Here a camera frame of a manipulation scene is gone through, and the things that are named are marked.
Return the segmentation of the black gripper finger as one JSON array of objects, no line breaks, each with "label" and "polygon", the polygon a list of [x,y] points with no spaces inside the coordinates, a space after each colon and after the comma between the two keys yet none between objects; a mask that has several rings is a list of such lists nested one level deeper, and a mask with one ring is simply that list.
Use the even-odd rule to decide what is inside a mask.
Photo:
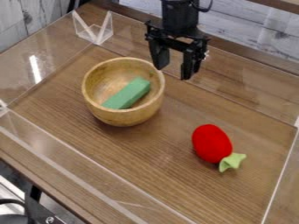
[{"label": "black gripper finger", "polygon": [[181,80],[188,80],[198,72],[202,66],[203,53],[200,48],[188,48],[183,52]]},{"label": "black gripper finger", "polygon": [[169,47],[160,39],[151,39],[148,45],[153,66],[161,70],[169,64]]}]

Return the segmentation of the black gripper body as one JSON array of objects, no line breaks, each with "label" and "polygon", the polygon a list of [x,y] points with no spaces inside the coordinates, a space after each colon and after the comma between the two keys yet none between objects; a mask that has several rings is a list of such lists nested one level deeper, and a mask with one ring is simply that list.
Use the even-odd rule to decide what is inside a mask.
[{"label": "black gripper body", "polygon": [[169,49],[184,52],[188,48],[200,48],[203,58],[210,39],[198,28],[199,14],[211,7],[200,7],[200,0],[161,0],[163,19],[160,24],[148,20],[145,40],[163,40]]}]

